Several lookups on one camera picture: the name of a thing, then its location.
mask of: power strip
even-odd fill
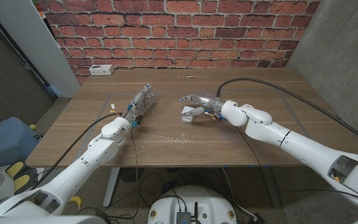
[[[114,67],[112,65],[92,65],[89,71],[91,75],[111,75]]]

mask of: brick wall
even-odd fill
[[[117,68],[284,67],[319,0],[41,0],[79,82]]]

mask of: wooden table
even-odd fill
[[[146,83],[154,87],[157,104],[133,130],[140,167],[222,167],[257,166],[250,147],[241,133],[228,122],[212,120],[208,115],[183,122],[180,113],[190,102],[179,99],[188,94],[216,94],[226,80],[239,77],[258,78],[284,87],[333,113],[294,69],[183,69],[183,70],[116,70],[108,77],[89,77],[44,138],[27,158],[31,167],[50,167],[69,145],[94,120],[116,111],[124,111]],[[250,104],[270,113],[273,120],[328,147],[358,154],[358,139],[350,131],[308,105],[276,89],[253,82],[226,85],[221,98],[240,105]],[[114,118],[107,118],[90,129],[59,166],[68,166]],[[244,135],[264,166],[298,166],[300,163],[275,146]],[[134,167],[135,150],[130,135],[117,156],[105,166]]]

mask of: gray wall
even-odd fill
[[[287,67],[358,129],[358,1],[322,1]]]

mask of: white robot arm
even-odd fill
[[[150,84],[136,94],[122,117],[105,125],[88,150],[49,183],[11,197],[0,204],[0,217],[30,218],[60,215],[72,196],[101,165],[116,156],[125,135],[135,127],[155,101]]]
[[[194,116],[204,113],[205,109],[214,111],[234,126],[247,122],[246,135],[279,147],[312,168],[334,189],[358,196],[358,155],[326,147],[312,139],[302,136],[272,121],[272,117],[251,105],[238,106],[236,102],[224,101],[208,96],[184,96],[181,100],[190,100],[201,104],[199,108],[183,113],[182,116]],[[343,194],[358,206],[358,198]]]

